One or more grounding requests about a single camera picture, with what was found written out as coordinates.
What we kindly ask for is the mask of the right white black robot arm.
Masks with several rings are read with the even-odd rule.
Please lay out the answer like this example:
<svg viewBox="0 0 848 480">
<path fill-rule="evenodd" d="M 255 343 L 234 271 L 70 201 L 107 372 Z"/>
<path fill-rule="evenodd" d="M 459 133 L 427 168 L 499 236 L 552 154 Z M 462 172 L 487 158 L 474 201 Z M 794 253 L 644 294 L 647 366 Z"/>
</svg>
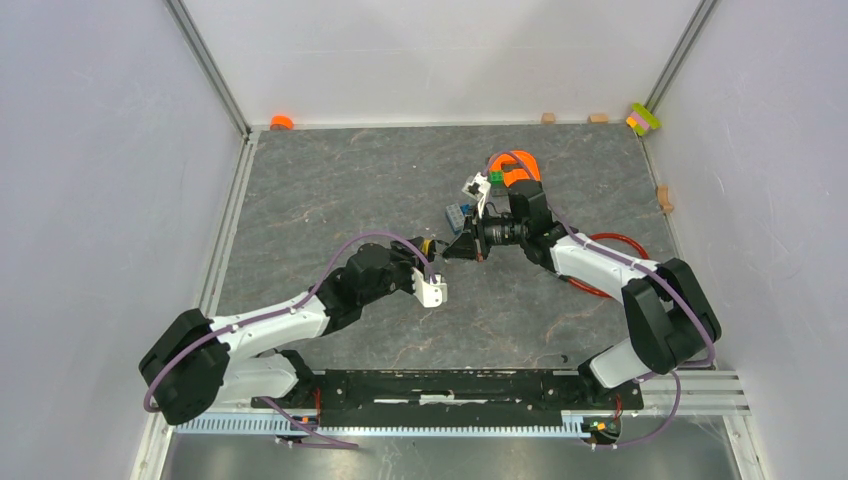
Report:
<svg viewBox="0 0 848 480">
<path fill-rule="evenodd" d="M 476 202 L 446 258 L 483 261 L 496 246 L 518 245 L 533 264 L 579 280 L 619 302 L 628 336 L 580 365 L 577 392 L 602 408 L 627 381 L 665 375 L 685 364 L 710 365 L 722 331 L 691 267 L 679 258 L 659 263 L 607 247 L 555 219 L 540 182 L 524 179 L 508 189 L 509 210 L 487 210 L 491 184 L 477 174 L 463 191 Z M 696 355 L 705 359 L 698 361 Z"/>
</svg>

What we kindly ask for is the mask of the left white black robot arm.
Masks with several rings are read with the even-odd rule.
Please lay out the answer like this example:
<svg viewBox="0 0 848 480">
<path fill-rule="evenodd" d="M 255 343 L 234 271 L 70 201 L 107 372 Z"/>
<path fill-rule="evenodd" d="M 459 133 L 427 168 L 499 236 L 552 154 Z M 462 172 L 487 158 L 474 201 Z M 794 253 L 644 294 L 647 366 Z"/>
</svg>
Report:
<svg viewBox="0 0 848 480">
<path fill-rule="evenodd" d="M 297 356 L 279 347 L 342 330 L 365 306 L 398 291 L 438 306 L 446 295 L 434 256 L 422 237 L 395 237 L 388 247 L 366 243 L 344 266 L 329 265 L 318 282 L 284 302 L 230 316 L 207 317 L 198 308 L 180 313 L 139 363 L 148 385 L 144 410 L 180 425 L 214 405 L 255 397 L 306 405 L 314 381 Z"/>
</svg>

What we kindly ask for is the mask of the yellow black padlock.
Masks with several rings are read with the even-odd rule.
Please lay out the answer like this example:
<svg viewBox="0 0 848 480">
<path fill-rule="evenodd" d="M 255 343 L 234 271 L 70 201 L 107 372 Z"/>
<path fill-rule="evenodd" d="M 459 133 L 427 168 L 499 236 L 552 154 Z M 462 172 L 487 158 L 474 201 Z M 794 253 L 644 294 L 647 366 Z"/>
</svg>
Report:
<svg viewBox="0 0 848 480">
<path fill-rule="evenodd" d="M 428 262 L 433 262 L 435 260 L 436 247 L 434 246 L 434 241 L 432 239 L 424 239 L 420 250 L 425 255 Z"/>
</svg>

